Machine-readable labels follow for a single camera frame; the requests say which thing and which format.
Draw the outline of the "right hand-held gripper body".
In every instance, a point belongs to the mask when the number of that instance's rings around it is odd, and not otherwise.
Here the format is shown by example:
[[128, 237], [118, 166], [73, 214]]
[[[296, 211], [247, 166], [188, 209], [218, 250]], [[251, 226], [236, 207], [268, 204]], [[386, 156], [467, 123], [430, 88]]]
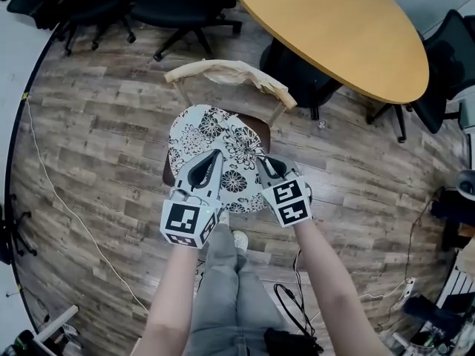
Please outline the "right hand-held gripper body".
[[256, 165], [263, 201], [281, 227], [312, 219], [312, 189], [291, 159], [267, 154], [258, 156]]

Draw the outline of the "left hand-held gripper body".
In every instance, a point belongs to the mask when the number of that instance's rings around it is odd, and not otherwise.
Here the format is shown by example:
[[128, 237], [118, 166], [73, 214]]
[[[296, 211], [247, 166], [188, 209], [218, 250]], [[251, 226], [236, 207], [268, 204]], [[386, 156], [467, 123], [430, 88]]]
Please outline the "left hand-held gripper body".
[[220, 187], [223, 152], [203, 152], [179, 170], [163, 202], [160, 233], [169, 243], [202, 249], [223, 211]]

